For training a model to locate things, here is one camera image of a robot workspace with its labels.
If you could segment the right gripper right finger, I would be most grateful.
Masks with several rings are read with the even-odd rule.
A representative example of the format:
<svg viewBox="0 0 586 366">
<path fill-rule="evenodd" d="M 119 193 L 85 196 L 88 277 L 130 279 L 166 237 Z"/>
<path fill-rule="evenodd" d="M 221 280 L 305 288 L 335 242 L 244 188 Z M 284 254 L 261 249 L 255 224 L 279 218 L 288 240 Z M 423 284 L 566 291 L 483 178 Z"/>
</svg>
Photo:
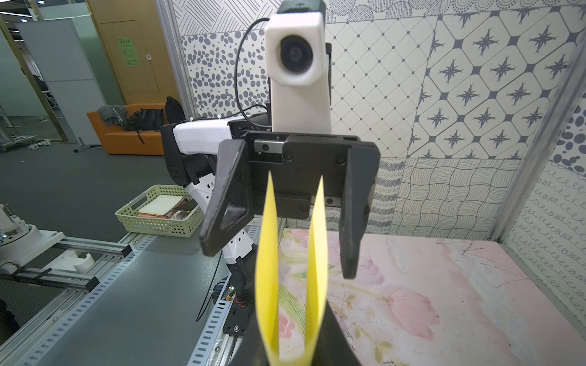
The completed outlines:
<svg viewBox="0 0 586 366">
<path fill-rule="evenodd" d="M 337 318 L 327 302 L 317 346 L 315 364 L 328 366 L 359 366 L 360 362 L 350 347 Z"/>
</svg>

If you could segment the yellow square paper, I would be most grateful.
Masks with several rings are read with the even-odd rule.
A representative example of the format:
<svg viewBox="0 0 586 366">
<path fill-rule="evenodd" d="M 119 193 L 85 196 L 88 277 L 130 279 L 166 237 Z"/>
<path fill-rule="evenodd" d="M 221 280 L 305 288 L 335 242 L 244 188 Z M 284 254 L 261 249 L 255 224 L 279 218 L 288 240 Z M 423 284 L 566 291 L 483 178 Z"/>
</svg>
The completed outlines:
<svg viewBox="0 0 586 366">
<path fill-rule="evenodd" d="M 320 179 L 305 256 L 286 260 L 279 251 L 279 224 L 273 178 L 268 175 L 261 233 L 256 257 L 256 321 L 270 365 L 310 365 L 317 348 L 327 305 L 329 274 L 324 180 Z M 302 351 L 280 357 L 280 339 L 286 332 L 304 336 Z"/>
</svg>

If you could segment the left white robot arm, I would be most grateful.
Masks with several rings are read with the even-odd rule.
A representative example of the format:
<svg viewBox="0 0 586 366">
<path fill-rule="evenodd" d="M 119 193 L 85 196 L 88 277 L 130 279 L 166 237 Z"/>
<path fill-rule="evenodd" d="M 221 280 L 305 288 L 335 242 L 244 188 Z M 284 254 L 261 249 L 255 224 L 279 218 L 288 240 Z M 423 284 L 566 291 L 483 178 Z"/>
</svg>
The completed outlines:
<svg viewBox="0 0 586 366">
<path fill-rule="evenodd" d="M 201 246 L 206 256 L 224 253 L 235 299 L 224 332 L 246 332 L 254 311 L 257 246 L 245 227 L 265 206 L 273 188 L 280 218 L 302 220 L 324 204 L 340 209 L 343 276 L 356 276 L 360 245 L 372 208 L 381 154 L 358 137 L 272 132 L 265 114 L 251 120 L 184 121 L 162 127 L 166 166 L 204 212 Z"/>
</svg>

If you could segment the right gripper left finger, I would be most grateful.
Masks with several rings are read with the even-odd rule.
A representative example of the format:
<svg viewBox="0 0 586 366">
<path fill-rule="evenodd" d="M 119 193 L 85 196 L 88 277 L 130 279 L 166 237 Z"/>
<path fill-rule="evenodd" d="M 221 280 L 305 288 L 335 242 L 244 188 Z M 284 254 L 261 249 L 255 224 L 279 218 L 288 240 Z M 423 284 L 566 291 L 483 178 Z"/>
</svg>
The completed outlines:
<svg viewBox="0 0 586 366">
<path fill-rule="evenodd" d="M 243 341 L 230 360 L 230 366 L 269 366 L 269 361 L 260 335 L 256 315 L 252 315 Z"/>
</svg>

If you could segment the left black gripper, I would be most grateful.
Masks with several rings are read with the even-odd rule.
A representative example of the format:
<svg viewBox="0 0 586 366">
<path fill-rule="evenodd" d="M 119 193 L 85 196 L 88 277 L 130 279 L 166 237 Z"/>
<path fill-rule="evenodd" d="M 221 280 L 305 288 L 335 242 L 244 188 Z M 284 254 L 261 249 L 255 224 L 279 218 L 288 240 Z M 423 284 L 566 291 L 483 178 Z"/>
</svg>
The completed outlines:
<svg viewBox="0 0 586 366">
<path fill-rule="evenodd" d="M 253 241 L 245 226 L 260 214 L 268 175 L 279 216 L 306 219 L 324 180 L 325 204 L 340 209 L 340 263 L 356 277 L 368 226 L 380 152 L 354 136 L 249 131 L 220 143 L 215 187 L 199 236 L 206 256 L 246 256 Z"/>
</svg>

